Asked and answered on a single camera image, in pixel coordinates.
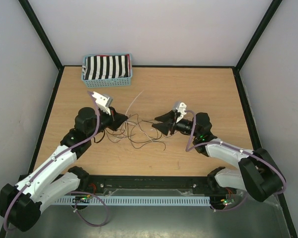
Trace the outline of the white zip tie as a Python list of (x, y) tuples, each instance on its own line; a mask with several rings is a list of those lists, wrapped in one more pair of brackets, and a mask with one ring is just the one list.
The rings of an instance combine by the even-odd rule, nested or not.
[(129, 106), (127, 107), (126, 109), (126, 112), (125, 112), (125, 116), (128, 116), (128, 112), (131, 108), (131, 106), (134, 104), (134, 102), (137, 100), (137, 98), (144, 92), (144, 90), (142, 90), (132, 101), (131, 103), (129, 104)]

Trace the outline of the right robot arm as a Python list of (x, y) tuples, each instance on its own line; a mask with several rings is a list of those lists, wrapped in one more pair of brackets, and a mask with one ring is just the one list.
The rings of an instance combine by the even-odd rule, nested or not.
[(285, 191), (286, 179), (269, 152), (263, 148), (242, 149), (222, 141), (212, 134), (207, 113), (193, 114), (192, 120), (188, 120), (177, 110), (171, 110), (155, 117), (155, 121), (153, 128), (164, 135), (173, 135), (176, 131), (188, 135), (187, 152), (195, 149), (234, 167), (233, 170), (219, 167), (208, 174), (207, 187), (211, 192), (218, 193), (230, 187), (244, 190), (256, 201), (263, 202)]

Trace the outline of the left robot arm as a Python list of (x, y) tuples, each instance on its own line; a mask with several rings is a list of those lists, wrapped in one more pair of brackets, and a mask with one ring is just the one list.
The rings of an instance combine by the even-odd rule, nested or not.
[(74, 127), (60, 141), (53, 154), (36, 170), (16, 185), (6, 184), (0, 191), (0, 215), (3, 227), (25, 232), (32, 228), (41, 214), (67, 194), (77, 194), (77, 202), (95, 196), (89, 188), (89, 173), (81, 167), (71, 167), (91, 146), (94, 137), (105, 129), (116, 131), (128, 117), (113, 107), (103, 112), (85, 107), (79, 110)]

